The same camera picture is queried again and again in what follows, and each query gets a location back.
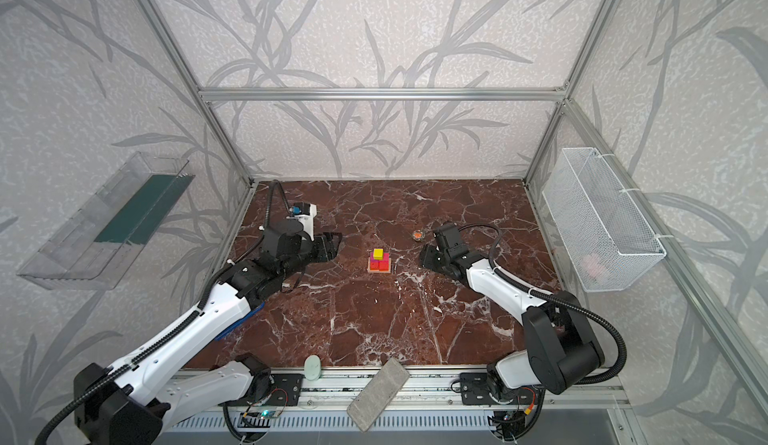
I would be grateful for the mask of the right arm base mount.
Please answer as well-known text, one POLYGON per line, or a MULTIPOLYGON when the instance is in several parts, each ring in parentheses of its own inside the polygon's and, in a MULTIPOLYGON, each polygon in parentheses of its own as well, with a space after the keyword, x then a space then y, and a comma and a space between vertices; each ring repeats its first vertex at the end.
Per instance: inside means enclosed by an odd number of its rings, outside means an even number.
POLYGON ((527 406, 534 401, 532 392, 527 388, 507 388, 500 378, 486 372, 464 372, 453 380, 449 388, 460 395, 465 406, 513 405, 527 406))

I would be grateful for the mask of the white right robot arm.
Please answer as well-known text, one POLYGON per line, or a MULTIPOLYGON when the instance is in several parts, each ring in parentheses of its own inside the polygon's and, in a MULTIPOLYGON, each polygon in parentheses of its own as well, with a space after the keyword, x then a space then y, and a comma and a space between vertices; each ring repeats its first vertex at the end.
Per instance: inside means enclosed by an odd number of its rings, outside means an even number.
POLYGON ((489 366, 495 388, 536 385, 560 394, 623 371, 628 358, 623 336, 607 319, 582 307, 575 295, 536 289, 477 251, 451 256, 426 245, 419 263, 484 295, 523 326, 524 350, 489 366))

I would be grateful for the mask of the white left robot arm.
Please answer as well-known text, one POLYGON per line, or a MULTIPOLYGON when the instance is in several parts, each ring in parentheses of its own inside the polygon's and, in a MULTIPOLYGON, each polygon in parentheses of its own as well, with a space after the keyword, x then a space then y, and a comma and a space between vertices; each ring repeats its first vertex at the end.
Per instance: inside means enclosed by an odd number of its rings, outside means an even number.
POLYGON ((158 335, 107 367, 92 363, 81 370, 73 400, 43 426, 36 443, 47 443, 73 416, 92 444, 151 444, 171 426, 214 405, 262 397, 270 369, 253 356, 177 386, 169 381, 216 337, 253 315, 288 277, 334 260, 341 241, 339 232, 311 236, 304 230, 276 234, 266 229, 253 247, 256 258, 243 254, 225 265, 197 304, 158 335))

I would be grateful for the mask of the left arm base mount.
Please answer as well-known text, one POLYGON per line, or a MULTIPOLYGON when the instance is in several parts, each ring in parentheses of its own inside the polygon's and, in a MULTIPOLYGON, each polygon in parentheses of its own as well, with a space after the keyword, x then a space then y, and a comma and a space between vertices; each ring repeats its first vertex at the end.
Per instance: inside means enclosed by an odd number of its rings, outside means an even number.
POLYGON ((259 406, 295 407, 299 402, 303 379, 301 373, 259 377, 255 382, 254 403, 259 406))

